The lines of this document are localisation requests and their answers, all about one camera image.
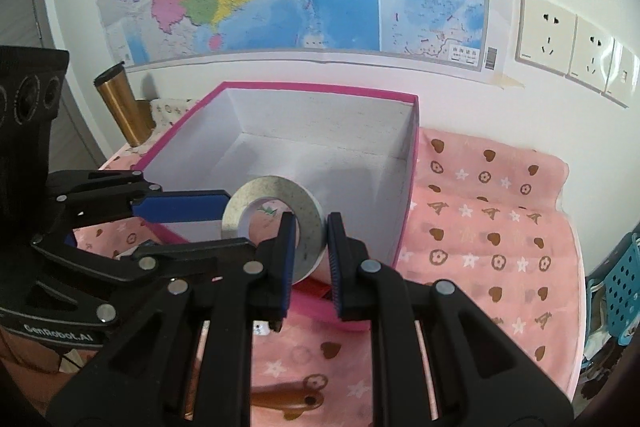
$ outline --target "teal basket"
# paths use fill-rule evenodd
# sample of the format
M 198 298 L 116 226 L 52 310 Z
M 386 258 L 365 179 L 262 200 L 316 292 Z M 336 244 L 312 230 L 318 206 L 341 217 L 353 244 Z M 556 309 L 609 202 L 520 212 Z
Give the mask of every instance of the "teal basket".
M 638 236 L 634 234 L 631 246 L 605 277 L 607 288 L 607 327 L 609 334 L 618 339 L 619 344 L 630 342 L 628 331 L 634 327 L 640 311 L 640 250 Z

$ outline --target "door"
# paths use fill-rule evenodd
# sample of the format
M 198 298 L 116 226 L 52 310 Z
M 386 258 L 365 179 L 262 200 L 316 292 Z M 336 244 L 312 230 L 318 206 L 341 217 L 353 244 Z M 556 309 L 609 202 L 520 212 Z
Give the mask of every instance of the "door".
M 44 0 L 0 0 L 0 44 L 53 48 Z M 51 126 L 49 170 L 95 169 L 104 162 L 65 84 Z

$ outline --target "white wall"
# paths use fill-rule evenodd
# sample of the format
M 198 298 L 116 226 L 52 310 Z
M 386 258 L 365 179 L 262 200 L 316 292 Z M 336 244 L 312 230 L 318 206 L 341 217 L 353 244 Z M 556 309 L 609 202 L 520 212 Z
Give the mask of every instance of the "white wall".
M 553 0 L 640 52 L 640 0 Z M 518 10 L 519 2 L 514 3 Z M 53 35 L 70 50 L 68 79 L 106 154 L 124 143 L 92 79 L 113 64 L 95 0 L 47 0 Z M 510 57 L 517 28 L 513 27 Z M 130 75 L 141 96 L 196 98 L 222 80 L 349 82 L 420 96 L 421 125 L 489 137 L 559 156 L 571 169 L 564 209 L 577 227 L 588 271 L 640 219 L 640 103 L 622 109 L 571 81 L 508 59 L 506 74 L 524 89 L 474 84 L 416 71 L 306 62 L 177 66 Z

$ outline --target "tape roll core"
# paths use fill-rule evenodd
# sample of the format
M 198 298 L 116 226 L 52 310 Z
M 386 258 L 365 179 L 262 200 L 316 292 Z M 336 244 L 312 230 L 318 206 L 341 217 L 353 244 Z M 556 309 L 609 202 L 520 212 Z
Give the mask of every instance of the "tape roll core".
M 261 176 L 245 183 L 226 205 L 222 239 L 249 237 L 253 213 L 271 200 L 285 203 L 298 221 L 299 240 L 293 267 L 293 283 L 296 283 L 318 267 L 326 246 L 322 208 L 306 188 L 280 176 Z

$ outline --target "box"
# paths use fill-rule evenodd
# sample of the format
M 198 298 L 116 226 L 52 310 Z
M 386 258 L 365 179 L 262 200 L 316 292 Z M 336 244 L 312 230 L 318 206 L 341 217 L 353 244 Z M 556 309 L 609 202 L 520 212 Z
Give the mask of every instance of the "box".
M 288 178 L 309 190 L 325 214 L 341 212 L 347 234 L 364 241 L 370 257 L 395 266 L 410 209 L 418 122 L 411 94 L 226 82 L 136 168 L 163 190 L 233 194 L 258 176 Z M 156 232 L 164 240 L 210 241 L 220 239 L 220 222 L 171 223 Z

